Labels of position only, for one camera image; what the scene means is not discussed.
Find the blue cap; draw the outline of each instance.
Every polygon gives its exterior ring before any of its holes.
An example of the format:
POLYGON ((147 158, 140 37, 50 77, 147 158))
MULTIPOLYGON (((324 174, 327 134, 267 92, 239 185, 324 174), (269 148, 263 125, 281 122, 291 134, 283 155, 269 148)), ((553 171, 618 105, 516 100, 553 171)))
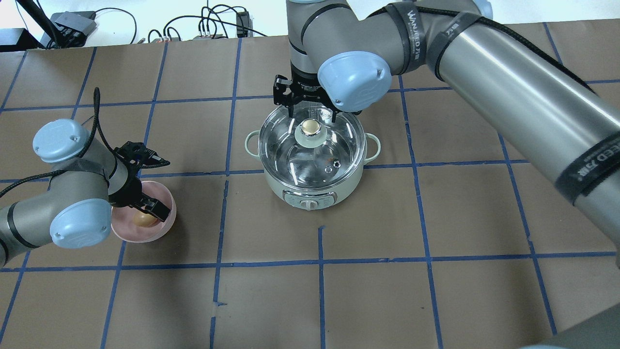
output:
POLYGON ((110 235, 112 208, 103 199, 86 199, 62 210, 50 224, 51 240, 60 247, 93 246, 110 235))
POLYGON ((334 105, 356 112, 380 100, 392 85, 388 63, 366 51, 339 53, 319 68, 319 83, 334 105))
POLYGON ((478 10, 480 10, 480 13, 484 17, 493 19, 493 6, 491 6, 489 0, 474 0, 474 3, 478 6, 478 10))
POLYGON ((79 122, 69 119, 52 121, 32 140, 32 149, 47 163, 57 163, 76 156, 86 144, 90 133, 79 122))

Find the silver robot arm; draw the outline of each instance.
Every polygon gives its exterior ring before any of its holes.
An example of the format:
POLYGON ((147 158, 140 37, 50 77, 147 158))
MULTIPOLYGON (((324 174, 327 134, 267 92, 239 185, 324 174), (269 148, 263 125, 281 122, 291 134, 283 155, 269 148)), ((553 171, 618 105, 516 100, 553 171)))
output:
POLYGON ((293 78, 277 77, 276 104, 360 111, 427 64, 620 248, 620 111, 492 27, 486 0, 395 2, 361 21, 346 1, 286 4, 293 78))
POLYGON ((81 248, 105 240, 111 229, 111 206, 134 207, 166 220, 169 208, 142 193, 137 173, 169 162, 142 143, 127 142, 112 150, 94 138, 95 127, 102 135, 98 89, 93 124, 89 131, 74 120, 60 119, 37 132, 33 149, 52 166, 54 175, 46 193, 0 207, 2 265, 50 242, 81 248))

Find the brown egg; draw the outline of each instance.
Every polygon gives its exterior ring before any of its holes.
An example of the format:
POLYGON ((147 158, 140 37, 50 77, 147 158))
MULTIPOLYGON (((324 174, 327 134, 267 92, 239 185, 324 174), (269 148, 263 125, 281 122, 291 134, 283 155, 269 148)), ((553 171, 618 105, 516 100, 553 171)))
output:
POLYGON ((150 228, 154 227, 160 222, 161 221, 159 219, 141 211, 138 211, 135 215, 133 215, 133 223, 138 227, 150 228))

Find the pot lid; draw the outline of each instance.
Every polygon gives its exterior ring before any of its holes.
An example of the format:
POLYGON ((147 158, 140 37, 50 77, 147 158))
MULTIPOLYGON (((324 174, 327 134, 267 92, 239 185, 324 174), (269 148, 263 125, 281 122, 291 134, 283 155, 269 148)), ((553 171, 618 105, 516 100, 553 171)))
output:
POLYGON ((301 102, 289 117, 284 106, 268 117, 259 135, 266 172, 291 188, 316 191, 347 179, 364 156, 366 137, 359 120, 316 102, 301 102))

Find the white wall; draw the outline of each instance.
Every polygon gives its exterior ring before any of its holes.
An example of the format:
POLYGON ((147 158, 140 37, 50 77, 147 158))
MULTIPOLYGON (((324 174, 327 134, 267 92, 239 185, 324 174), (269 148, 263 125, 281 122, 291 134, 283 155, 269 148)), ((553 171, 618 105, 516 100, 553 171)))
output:
MULTIPOLYGON (((394 0, 349 0, 360 18, 393 2, 394 0)), ((138 21, 137 39, 149 30, 161 30, 170 19, 200 14, 206 0, 40 0, 46 14, 64 11, 93 11, 101 7, 120 7, 134 14, 138 21)), ((498 22, 530 23, 563 20, 620 18, 620 0, 490 0, 498 22)), ((245 6, 254 20, 254 29, 267 35, 286 35, 285 0, 210 0, 210 5, 225 3, 245 6)), ((40 38, 43 30, 22 11, 30 32, 40 38)), ((234 15, 222 14, 222 20, 235 22, 234 15)), ((133 21, 122 12, 101 12, 96 19, 97 29, 87 41, 87 46, 118 45, 128 43, 133 35, 133 21)), ((198 35, 198 19, 181 19, 174 27, 184 40, 198 35)), ((0 28, 23 27, 14 0, 0 0, 0 28)))

